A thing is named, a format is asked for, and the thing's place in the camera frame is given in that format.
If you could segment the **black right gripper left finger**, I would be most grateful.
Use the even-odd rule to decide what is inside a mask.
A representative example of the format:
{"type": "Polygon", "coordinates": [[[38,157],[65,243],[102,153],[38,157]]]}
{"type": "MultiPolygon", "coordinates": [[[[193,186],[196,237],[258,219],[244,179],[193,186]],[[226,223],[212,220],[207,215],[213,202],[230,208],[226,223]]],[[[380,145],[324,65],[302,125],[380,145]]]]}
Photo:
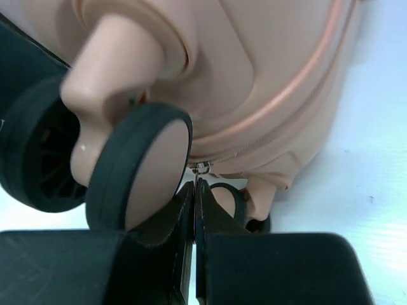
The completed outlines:
{"type": "Polygon", "coordinates": [[[193,184],[130,232],[1,233],[2,304],[186,304],[193,184]]]}

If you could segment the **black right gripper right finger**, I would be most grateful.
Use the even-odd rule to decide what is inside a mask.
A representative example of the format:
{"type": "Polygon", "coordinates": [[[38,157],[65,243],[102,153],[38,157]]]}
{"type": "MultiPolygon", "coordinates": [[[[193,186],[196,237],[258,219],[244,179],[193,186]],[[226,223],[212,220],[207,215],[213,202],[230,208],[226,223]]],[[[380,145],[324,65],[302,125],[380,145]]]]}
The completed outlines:
{"type": "Polygon", "coordinates": [[[350,243],[331,233],[253,234],[195,192],[196,296],[200,304],[372,304],[350,243]]]}

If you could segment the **metal suitcase zipper pull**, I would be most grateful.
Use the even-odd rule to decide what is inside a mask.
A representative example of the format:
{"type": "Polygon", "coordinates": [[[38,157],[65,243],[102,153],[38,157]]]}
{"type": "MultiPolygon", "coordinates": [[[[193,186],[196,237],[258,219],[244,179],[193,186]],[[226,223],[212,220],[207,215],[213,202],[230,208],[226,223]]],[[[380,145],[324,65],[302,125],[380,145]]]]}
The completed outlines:
{"type": "Polygon", "coordinates": [[[190,163],[189,168],[195,176],[195,183],[198,182],[200,175],[206,175],[210,172],[210,161],[201,161],[198,163],[190,163]]]}

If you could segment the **pink hard-shell suitcase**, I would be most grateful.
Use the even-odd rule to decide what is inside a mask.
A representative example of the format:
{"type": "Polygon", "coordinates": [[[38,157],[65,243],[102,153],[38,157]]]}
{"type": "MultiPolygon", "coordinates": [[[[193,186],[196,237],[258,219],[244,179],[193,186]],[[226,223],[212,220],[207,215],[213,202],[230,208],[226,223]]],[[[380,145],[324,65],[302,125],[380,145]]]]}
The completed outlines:
{"type": "Polygon", "coordinates": [[[360,1],[2,1],[1,186],[92,229],[162,211],[190,163],[266,229],[327,138],[360,1]]]}

